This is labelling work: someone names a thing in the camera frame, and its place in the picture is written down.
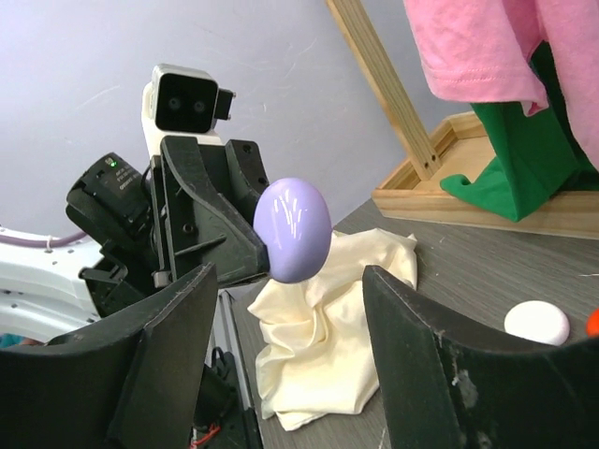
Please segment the orange earbud charging case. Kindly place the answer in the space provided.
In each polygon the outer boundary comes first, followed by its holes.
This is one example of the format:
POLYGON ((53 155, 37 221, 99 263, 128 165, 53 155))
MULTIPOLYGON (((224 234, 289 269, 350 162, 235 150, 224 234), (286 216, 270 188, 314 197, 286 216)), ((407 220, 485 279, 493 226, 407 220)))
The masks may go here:
POLYGON ((599 336, 599 309, 594 310, 586 323, 586 334, 590 338, 599 336))

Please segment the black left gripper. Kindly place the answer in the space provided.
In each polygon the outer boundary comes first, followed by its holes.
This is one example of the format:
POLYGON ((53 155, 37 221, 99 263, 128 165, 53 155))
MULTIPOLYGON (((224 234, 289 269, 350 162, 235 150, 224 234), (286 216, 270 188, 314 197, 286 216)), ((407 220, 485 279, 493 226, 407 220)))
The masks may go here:
POLYGON ((269 185, 250 140, 212 146, 166 136, 143 173, 114 152, 98 159, 68 192, 66 215, 101 247, 102 260, 80 272, 99 314, 199 266, 215 265, 221 286, 265 277, 269 257, 253 220, 269 185))

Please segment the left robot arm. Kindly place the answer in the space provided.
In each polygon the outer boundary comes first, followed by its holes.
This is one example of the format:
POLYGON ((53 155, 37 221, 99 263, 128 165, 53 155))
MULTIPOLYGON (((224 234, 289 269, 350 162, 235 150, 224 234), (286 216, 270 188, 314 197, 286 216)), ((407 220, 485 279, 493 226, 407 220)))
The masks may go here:
POLYGON ((2 230, 2 331, 49 341, 199 266, 214 265, 222 288, 265 277, 267 251, 252 222, 267 184, 249 140, 168 136, 144 172, 116 153, 102 156, 67 194, 78 235, 2 230))

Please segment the white earbud charging case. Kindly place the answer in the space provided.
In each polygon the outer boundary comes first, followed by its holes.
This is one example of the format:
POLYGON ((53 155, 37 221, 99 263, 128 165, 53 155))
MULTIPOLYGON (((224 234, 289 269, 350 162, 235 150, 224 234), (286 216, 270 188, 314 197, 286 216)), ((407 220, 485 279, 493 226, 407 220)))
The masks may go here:
POLYGON ((504 318, 504 331, 525 340, 560 346, 570 336, 570 323, 557 306, 530 300, 509 310, 504 318))

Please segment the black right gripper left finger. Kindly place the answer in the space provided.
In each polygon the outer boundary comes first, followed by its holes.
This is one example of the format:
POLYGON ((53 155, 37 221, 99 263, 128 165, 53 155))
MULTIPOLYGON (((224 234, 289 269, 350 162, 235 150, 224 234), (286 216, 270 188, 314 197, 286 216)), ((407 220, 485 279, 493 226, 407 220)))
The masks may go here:
POLYGON ((185 448, 217 299, 214 266, 44 346, 1 353, 5 448, 185 448))

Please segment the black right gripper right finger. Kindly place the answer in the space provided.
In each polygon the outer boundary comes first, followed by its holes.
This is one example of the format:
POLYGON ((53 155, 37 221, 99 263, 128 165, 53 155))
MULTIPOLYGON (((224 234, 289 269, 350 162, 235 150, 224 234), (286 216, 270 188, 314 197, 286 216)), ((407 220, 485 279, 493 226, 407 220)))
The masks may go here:
POLYGON ((395 448, 594 448, 598 341, 485 326, 365 268, 364 307, 395 448))

